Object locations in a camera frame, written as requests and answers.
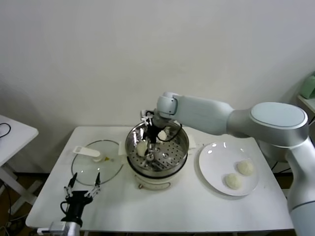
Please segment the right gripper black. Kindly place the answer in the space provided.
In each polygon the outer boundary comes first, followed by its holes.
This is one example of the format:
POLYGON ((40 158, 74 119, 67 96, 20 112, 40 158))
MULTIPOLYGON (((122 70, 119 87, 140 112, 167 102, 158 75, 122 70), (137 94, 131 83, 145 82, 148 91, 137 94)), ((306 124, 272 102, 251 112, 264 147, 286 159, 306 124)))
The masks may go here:
POLYGON ((162 142, 168 142, 166 138, 161 139, 158 137, 158 134, 165 129, 166 126, 169 125, 170 119, 163 118, 160 115, 152 115, 148 116, 147 119, 150 121, 147 128, 147 137, 150 139, 151 144, 147 146, 147 160, 154 160, 155 158, 155 149, 156 142, 159 139, 162 142))

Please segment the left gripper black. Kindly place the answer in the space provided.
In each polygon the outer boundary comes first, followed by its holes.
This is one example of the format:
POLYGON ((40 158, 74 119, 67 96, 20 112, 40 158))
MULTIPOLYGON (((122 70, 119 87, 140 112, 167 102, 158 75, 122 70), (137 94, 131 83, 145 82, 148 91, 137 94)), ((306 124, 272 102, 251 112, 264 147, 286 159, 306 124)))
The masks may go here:
POLYGON ((77 173, 73 175, 67 186, 64 187, 65 201, 61 202, 61 210, 65 217, 61 221, 82 221, 81 217, 86 205, 93 201, 100 192, 100 173, 97 174, 94 187, 89 191, 74 191, 77 173))

